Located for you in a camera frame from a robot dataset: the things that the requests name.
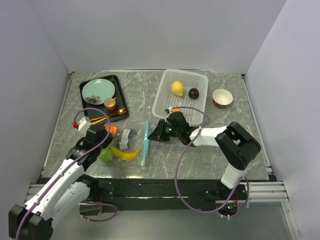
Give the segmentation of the clear zip top bag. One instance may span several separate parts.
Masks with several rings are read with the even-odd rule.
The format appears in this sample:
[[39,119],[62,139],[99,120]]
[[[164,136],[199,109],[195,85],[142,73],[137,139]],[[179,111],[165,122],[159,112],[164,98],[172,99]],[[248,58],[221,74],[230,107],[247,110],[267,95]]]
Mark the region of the clear zip top bag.
[[[137,135],[133,139],[128,139],[128,135],[130,132],[137,132]],[[120,140],[120,143],[118,144],[115,143],[115,137],[118,134],[112,135],[113,137],[112,143],[105,148],[111,148],[111,146],[113,146],[123,152],[128,152],[128,153],[134,152],[140,149],[140,153],[138,154],[137,158],[135,158],[134,160],[139,160],[139,165],[144,167],[146,165],[146,160],[147,160],[148,151],[149,151],[149,140],[148,140],[149,132],[150,132],[149,120],[145,121],[145,127],[141,128],[139,131],[136,131],[133,128],[123,128],[123,129],[119,128],[118,134],[122,133],[122,138]],[[124,163],[124,162],[131,162],[131,161],[122,161],[113,155],[113,159],[107,163],[111,163],[111,162]]]

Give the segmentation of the fake yellow pear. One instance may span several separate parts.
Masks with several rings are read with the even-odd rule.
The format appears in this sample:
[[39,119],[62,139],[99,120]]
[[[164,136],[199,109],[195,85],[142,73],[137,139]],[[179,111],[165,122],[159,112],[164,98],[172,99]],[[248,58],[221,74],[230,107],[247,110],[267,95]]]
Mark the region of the fake yellow pear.
[[171,84],[171,91],[174,95],[182,97],[184,95],[184,85],[180,81],[175,81]]

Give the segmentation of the fake dark mangosteen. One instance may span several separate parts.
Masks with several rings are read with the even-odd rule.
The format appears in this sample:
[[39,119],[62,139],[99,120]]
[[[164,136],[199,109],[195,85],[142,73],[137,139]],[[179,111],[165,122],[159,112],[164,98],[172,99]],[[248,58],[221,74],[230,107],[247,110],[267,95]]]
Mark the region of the fake dark mangosteen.
[[197,88],[191,88],[188,92],[188,97],[190,99],[196,100],[199,97],[200,93]]

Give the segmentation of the fake dark grapes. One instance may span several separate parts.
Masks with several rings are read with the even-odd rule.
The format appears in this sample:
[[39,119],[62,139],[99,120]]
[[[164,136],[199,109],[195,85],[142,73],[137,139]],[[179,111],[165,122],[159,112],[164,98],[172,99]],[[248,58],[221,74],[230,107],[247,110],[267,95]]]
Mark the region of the fake dark grapes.
[[[115,137],[115,143],[116,143],[116,144],[119,144],[119,143],[120,143],[121,138],[122,138],[122,135],[123,135],[123,133],[121,132],[121,133],[119,133],[119,134]],[[131,132],[128,134],[128,139],[131,140],[131,139],[135,138],[136,135],[137,135],[137,132],[131,131]]]

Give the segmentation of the fake peach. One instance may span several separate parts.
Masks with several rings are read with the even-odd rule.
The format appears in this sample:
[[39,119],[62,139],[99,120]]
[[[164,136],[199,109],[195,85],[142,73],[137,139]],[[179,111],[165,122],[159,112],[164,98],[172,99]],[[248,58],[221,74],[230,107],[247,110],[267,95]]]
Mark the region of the fake peach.
[[173,109],[172,109],[172,112],[173,112],[173,113],[176,113],[176,112],[183,113],[183,111],[182,111],[180,108],[173,108]]

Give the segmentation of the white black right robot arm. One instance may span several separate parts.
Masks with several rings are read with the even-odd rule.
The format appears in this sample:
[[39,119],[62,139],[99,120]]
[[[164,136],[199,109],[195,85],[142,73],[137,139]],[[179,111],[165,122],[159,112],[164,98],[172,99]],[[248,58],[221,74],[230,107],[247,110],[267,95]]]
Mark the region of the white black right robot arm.
[[236,194],[237,182],[262,149],[260,143],[238,122],[211,128],[191,126],[180,111],[172,112],[166,119],[159,120],[148,136],[150,141],[158,142],[168,142],[171,138],[178,138],[189,147],[220,148],[228,161],[220,180],[222,184],[218,188],[219,195],[224,199],[230,199]]

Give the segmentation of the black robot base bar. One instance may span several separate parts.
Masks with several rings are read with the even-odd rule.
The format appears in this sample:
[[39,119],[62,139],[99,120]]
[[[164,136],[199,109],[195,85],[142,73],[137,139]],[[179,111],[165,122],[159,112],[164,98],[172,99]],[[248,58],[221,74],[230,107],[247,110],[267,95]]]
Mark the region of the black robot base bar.
[[115,206],[119,211],[183,210],[187,205],[200,211],[212,211],[225,200],[247,200],[243,183],[230,190],[219,180],[102,179],[86,174],[77,182],[90,188],[87,201],[104,203],[102,211]]

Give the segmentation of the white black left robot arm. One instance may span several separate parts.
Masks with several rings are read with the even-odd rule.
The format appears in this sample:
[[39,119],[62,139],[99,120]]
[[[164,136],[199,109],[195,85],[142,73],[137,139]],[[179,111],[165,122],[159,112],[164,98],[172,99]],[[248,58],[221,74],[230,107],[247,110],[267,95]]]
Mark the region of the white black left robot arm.
[[10,238],[49,240],[59,222],[77,204],[100,199],[99,181],[85,172],[113,137],[103,125],[78,123],[77,129],[84,137],[68,151],[57,172],[30,200],[10,209]]

